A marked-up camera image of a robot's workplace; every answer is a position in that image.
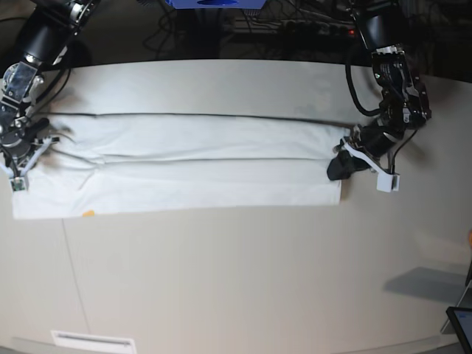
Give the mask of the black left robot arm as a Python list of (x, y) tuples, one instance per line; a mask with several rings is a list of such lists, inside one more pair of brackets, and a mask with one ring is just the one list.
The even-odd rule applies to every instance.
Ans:
[[(397, 156), (412, 139), (406, 132), (416, 135), (431, 119), (427, 89), (409, 53), (409, 21), (399, 2), (351, 1), (349, 11), (361, 41), (347, 52), (345, 76), (355, 107), (371, 122), (357, 125), (335, 146), (327, 177), (343, 181), (372, 170), (388, 181), (386, 189), (392, 191), (399, 181)], [(372, 110), (360, 103), (353, 83), (352, 61), (359, 49), (369, 53), (381, 88), (382, 99)]]

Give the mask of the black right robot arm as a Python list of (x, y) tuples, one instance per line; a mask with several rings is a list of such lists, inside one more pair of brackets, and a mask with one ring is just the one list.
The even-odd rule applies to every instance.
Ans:
[(47, 121), (29, 126), (27, 103), (45, 68), (59, 63), (68, 45), (84, 28), (99, 1), (36, 1), (15, 45), (21, 56), (5, 71), (1, 96), (1, 153), (7, 168), (20, 176), (24, 160), (34, 153), (35, 135)]

